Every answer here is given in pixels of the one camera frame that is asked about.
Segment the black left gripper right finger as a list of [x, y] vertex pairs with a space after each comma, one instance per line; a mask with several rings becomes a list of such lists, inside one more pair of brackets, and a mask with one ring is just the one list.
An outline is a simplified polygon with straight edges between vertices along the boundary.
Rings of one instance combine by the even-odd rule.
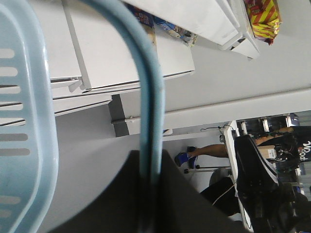
[[185, 179], [166, 150], [162, 151], [157, 231], [159, 233], [246, 233], [212, 206]]

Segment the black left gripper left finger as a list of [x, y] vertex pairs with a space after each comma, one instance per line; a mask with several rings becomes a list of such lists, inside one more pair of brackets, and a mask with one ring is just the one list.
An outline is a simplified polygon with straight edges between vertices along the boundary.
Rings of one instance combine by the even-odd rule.
[[130, 151], [109, 186], [86, 208], [51, 233], [136, 233], [139, 151]]

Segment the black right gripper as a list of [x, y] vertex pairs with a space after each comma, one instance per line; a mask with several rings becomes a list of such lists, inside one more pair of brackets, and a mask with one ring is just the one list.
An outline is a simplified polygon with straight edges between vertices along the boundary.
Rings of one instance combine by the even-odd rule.
[[249, 135], [234, 140], [238, 166], [237, 190], [255, 233], [289, 233], [299, 222], [297, 196], [281, 184], [274, 168]]

